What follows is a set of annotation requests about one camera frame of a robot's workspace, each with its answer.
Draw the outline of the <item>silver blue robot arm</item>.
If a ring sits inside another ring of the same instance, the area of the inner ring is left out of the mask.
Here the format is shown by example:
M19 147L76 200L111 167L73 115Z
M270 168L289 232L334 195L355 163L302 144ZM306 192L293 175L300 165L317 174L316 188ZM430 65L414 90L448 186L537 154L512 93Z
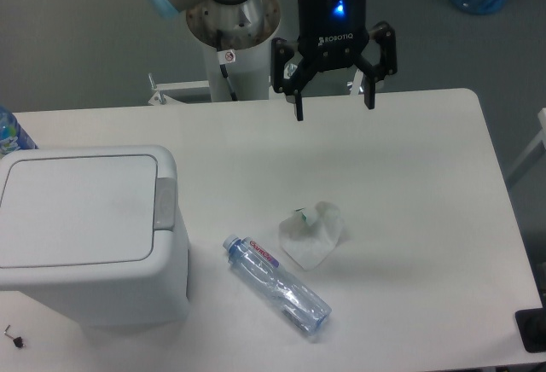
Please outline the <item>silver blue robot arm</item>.
M270 92L286 97L304 118L303 92L319 73L355 67L352 89L375 107L376 85L398 70L396 34L385 21L366 26L366 0L297 0L299 35L277 36L277 0L149 0L164 17L184 14L189 30L211 52L212 99L238 102Z

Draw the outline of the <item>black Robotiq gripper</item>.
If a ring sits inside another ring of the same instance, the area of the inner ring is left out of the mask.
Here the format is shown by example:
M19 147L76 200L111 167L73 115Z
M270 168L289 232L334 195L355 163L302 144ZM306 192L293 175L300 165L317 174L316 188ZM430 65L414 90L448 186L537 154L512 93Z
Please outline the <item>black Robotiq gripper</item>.
M376 85L398 71L396 33L386 21L366 31L366 0L298 0L298 42L273 38L270 82L275 93L293 104L295 118L304 120L302 93L317 72L352 67L363 73L364 104L375 108ZM369 39L379 45L379 62L361 54Z

